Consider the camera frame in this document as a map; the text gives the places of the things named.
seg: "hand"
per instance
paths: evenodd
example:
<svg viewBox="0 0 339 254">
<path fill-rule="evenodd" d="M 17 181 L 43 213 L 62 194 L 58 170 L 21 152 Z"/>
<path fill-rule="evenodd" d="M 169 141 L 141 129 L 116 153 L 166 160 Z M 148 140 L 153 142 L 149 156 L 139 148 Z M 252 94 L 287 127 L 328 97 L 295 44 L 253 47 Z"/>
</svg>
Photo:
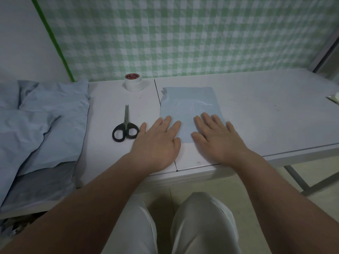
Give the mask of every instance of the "hand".
<svg viewBox="0 0 339 254">
<path fill-rule="evenodd" d="M 145 170 L 148 175 L 167 168 L 179 154 L 181 141 L 180 138 L 174 139 L 174 137 L 181 123 L 176 121 L 168 129 L 171 119 L 171 116 L 167 116 L 164 120 L 158 118 L 147 132 L 146 123 L 142 123 L 128 154 L 138 169 Z"/>
<path fill-rule="evenodd" d="M 198 130 L 193 132 L 192 138 L 201 153 L 212 162 L 221 163 L 224 166 L 236 168 L 247 153 L 251 152 L 233 125 L 227 122 L 223 125 L 217 115 L 212 119 L 207 113 L 203 113 L 204 121 L 196 116 L 194 118 Z"/>
</svg>

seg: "scissors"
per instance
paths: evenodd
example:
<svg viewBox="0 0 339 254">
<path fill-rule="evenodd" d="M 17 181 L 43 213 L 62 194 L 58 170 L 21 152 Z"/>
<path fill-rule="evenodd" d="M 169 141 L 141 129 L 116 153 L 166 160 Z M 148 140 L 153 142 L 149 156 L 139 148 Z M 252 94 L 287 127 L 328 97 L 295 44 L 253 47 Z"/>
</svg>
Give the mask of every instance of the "scissors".
<svg viewBox="0 0 339 254">
<path fill-rule="evenodd" d="M 137 133 L 135 135 L 130 135 L 129 130 L 130 129 L 136 129 Z M 118 130 L 122 131 L 122 138 L 121 139 L 116 139 L 114 136 L 114 133 Z M 120 125 L 117 125 L 116 128 L 114 128 L 113 133 L 112 133 L 112 138 L 114 141 L 117 141 L 118 143 L 121 143 L 122 141 L 125 140 L 125 138 L 128 139 L 135 139 L 139 133 L 139 128 L 134 125 L 133 123 L 129 122 L 129 107 L 128 105 L 125 105 L 125 120 L 124 123 L 121 123 Z"/>
</svg>

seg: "black scissor handle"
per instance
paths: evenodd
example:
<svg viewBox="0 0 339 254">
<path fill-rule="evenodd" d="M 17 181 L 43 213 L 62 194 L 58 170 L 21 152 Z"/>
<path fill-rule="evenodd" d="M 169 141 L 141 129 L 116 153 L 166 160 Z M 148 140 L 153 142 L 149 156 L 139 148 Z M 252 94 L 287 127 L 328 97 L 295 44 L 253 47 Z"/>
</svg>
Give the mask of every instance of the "black scissor handle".
<svg viewBox="0 0 339 254">
<path fill-rule="evenodd" d="M 114 133 L 118 130 L 121 130 L 122 131 L 122 138 L 121 139 L 116 139 L 115 136 L 114 136 Z M 125 125 L 122 123 L 120 125 L 117 125 L 116 128 L 114 128 L 113 130 L 113 133 L 112 133 L 112 138 L 114 141 L 117 141 L 118 143 L 121 143 L 122 141 L 125 140 L 125 137 L 126 137 L 126 130 L 125 130 Z"/>
<path fill-rule="evenodd" d="M 130 134 L 129 134 L 129 130 L 132 129 L 132 128 L 134 128 L 135 130 L 137 130 L 137 133 L 136 133 L 135 135 L 130 135 Z M 139 133 L 139 128 L 138 128 L 136 125 L 134 125 L 133 123 L 128 123 L 128 124 L 127 124 L 126 138 L 128 138 L 128 139 L 135 139 L 135 138 L 137 138 L 138 133 Z"/>
</svg>

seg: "forearm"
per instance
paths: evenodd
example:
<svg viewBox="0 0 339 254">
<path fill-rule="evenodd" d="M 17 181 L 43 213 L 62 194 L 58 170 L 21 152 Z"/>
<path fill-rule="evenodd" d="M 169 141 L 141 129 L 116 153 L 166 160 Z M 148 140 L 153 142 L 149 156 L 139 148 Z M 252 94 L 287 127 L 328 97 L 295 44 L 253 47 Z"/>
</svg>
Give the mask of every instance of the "forearm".
<svg viewBox="0 0 339 254">
<path fill-rule="evenodd" d="M 66 197 L 2 253 L 100 253 L 126 202 L 145 178 L 128 156 Z"/>
<path fill-rule="evenodd" d="M 250 152 L 235 170 L 273 253 L 338 251 L 338 223 L 288 184 L 264 158 Z"/>
</svg>

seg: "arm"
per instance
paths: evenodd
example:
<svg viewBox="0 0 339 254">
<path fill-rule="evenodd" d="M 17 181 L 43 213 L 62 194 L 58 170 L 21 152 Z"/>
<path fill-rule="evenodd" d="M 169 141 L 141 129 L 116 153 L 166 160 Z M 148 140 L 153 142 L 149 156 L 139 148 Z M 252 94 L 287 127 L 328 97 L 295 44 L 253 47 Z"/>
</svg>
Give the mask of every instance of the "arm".
<svg viewBox="0 0 339 254">
<path fill-rule="evenodd" d="M 208 159 L 239 175 L 272 253 L 338 253 L 339 224 L 249 150 L 230 122 L 202 117 L 195 117 L 202 134 L 194 132 L 193 140 Z"/>
<path fill-rule="evenodd" d="M 143 123 L 129 154 L 37 219 L 1 254 L 100 253 L 138 184 L 178 156 L 180 122 L 167 130 L 170 122 L 170 116 L 159 118 L 147 132 Z"/>
</svg>

